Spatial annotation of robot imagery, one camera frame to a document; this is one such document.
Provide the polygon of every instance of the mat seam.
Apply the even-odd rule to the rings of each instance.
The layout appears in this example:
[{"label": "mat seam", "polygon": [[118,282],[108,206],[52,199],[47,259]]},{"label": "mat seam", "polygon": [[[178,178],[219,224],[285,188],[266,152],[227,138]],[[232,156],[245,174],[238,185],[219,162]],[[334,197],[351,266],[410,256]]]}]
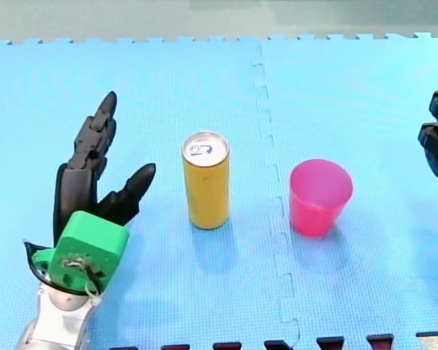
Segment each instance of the mat seam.
[{"label": "mat seam", "polygon": [[272,246],[274,273],[277,278],[277,289],[280,293],[277,307],[280,313],[281,324],[294,323],[296,327],[296,339],[290,344],[292,347],[300,339],[299,321],[291,311],[289,314],[289,300],[295,298],[295,284],[293,272],[290,265],[290,249],[288,240],[288,230],[285,214],[285,204],[281,195],[281,179],[279,167],[277,166],[275,155],[275,130],[274,116],[271,104],[269,103],[269,81],[266,75],[266,61],[264,58],[264,47],[258,45],[258,54],[254,57],[253,67],[255,72],[255,89],[257,98],[258,118],[260,120],[261,139],[264,143],[264,158],[266,163],[266,181],[269,204],[269,237]]}]

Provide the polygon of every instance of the blue foam mat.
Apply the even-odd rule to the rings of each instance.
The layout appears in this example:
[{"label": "blue foam mat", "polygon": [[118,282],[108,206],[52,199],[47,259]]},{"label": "blue foam mat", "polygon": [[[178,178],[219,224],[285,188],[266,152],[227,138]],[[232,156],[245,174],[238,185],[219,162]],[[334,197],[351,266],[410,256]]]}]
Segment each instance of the blue foam mat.
[{"label": "blue foam mat", "polygon": [[[118,134],[100,197],[145,163],[158,173],[92,349],[317,349],[331,336],[369,349],[366,336],[386,333],[419,349],[416,333],[438,331],[438,179],[416,141],[438,39],[418,36],[0,42],[0,349],[36,310],[22,240],[50,245],[56,169],[110,90]],[[180,158],[203,129],[231,145],[231,217],[212,232],[188,222]],[[356,191],[337,229],[307,241],[288,227],[287,178],[316,157],[343,165]]]}]

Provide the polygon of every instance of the wire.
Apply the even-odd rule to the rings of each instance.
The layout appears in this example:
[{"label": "wire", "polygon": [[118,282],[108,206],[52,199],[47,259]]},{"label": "wire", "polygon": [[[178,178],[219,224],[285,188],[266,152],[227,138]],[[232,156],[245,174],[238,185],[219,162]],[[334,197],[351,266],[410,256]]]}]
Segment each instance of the wire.
[{"label": "wire", "polygon": [[[71,295],[78,295],[78,296],[86,296],[89,295],[87,292],[81,292],[78,290],[73,290],[73,289],[69,289],[69,288],[65,288],[62,287],[56,283],[53,283],[52,281],[48,281],[44,275],[42,275],[42,273],[40,273],[36,266],[34,265],[33,261],[32,261],[32,256],[34,255],[34,253],[38,252],[39,250],[44,250],[44,249],[49,249],[45,246],[37,246],[36,244],[32,244],[30,242],[24,242],[24,247],[26,248],[26,257],[28,260],[28,266],[29,269],[31,270],[32,274],[43,284],[45,284],[46,286],[56,289],[60,292],[63,293],[67,293],[67,294],[71,294]],[[86,264],[82,264],[83,268],[86,272],[86,275],[88,276],[88,279],[90,280],[90,282],[94,285],[94,288],[96,289],[96,293],[97,295],[100,295],[101,289],[100,289],[100,285],[99,285],[99,281],[97,279],[97,275],[91,270],[91,268],[89,268],[89,266],[87,266]]]}]

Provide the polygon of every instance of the can lid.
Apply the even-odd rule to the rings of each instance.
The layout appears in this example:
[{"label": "can lid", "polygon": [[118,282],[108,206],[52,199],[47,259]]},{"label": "can lid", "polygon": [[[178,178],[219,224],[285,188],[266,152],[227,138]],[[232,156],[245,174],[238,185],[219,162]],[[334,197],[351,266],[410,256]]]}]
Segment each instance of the can lid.
[{"label": "can lid", "polygon": [[211,131],[201,131],[189,136],[183,143],[183,157],[195,166],[215,166],[227,158],[226,140]]}]

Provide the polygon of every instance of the green 3d-printed part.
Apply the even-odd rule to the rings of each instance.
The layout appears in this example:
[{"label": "green 3d-printed part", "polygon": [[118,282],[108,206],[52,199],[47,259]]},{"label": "green 3d-printed part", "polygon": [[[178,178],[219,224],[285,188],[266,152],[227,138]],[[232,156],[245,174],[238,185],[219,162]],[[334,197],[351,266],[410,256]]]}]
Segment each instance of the green 3d-printed part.
[{"label": "green 3d-printed part", "polygon": [[33,263],[48,273],[50,280],[62,287],[91,291],[88,268],[103,292],[113,277],[128,241],[123,226],[84,211],[70,217],[55,248],[36,252]]}]

